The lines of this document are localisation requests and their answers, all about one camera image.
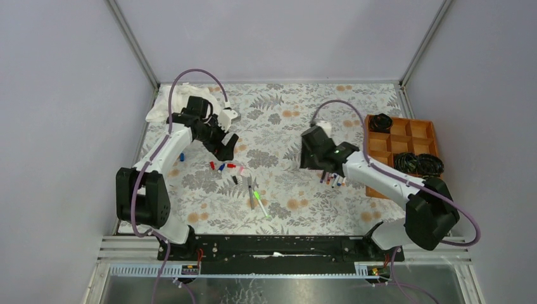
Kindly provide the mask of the grey pen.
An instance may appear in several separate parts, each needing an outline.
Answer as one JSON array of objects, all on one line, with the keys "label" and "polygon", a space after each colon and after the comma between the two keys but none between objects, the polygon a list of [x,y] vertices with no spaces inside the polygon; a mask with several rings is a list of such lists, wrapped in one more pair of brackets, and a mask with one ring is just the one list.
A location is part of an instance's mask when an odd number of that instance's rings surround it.
[{"label": "grey pen", "polygon": [[253,195],[253,187],[252,187],[252,179],[251,179],[251,176],[248,176],[247,177],[247,186],[248,186],[248,192],[249,192],[249,196],[250,196],[250,206],[251,206],[251,209],[254,210],[255,209],[255,200],[254,200],[254,195]]}]

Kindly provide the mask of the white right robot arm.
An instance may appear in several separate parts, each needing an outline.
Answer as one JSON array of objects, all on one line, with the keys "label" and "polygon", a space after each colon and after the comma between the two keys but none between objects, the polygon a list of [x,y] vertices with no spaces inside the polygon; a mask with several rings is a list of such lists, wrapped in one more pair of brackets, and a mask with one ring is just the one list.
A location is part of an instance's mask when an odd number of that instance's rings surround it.
[{"label": "white right robot arm", "polygon": [[301,134],[300,167],[364,184],[404,209],[404,218],[376,225],[367,233],[363,252],[369,260],[378,261],[389,249],[411,243],[432,251],[460,220],[442,179],[405,175],[348,142],[335,144],[318,125]]}]

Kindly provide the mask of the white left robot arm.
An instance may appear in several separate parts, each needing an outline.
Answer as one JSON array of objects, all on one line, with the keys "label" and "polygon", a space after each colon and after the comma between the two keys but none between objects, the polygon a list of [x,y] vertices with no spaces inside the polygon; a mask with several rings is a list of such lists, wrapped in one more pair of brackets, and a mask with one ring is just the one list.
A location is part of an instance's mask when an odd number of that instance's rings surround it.
[{"label": "white left robot arm", "polygon": [[231,134],[227,142],[224,139],[238,119],[239,113],[229,104],[219,106],[199,96],[170,110],[164,135],[133,167],[122,167],[116,174],[117,218],[129,222],[135,235],[155,235],[173,243],[172,252],[178,258],[191,259],[197,245],[189,239],[190,226],[170,219],[167,175],[193,141],[201,142],[220,162],[233,160],[239,137]]}]

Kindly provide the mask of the green capped marker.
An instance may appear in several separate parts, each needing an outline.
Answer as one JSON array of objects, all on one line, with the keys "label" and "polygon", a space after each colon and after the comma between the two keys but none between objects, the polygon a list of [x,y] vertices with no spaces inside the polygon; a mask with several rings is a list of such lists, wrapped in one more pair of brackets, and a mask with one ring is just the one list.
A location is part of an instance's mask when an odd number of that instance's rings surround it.
[{"label": "green capped marker", "polygon": [[259,204],[259,206],[260,206],[260,208],[261,208],[261,210],[262,210],[264,216],[265,216],[266,218],[270,218],[270,215],[269,215],[269,213],[266,211],[265,206],[264,206],[264,204],[263,204],[263,202],[262,202],[262,200],[261,200],[260,195],[258,194],[258,192],[257,192],[257,191],[253,191],[253,195],[254,195],[254,197],[256,198],[256,200],[257,200],[257,202],[258,202],[258,204]]}]

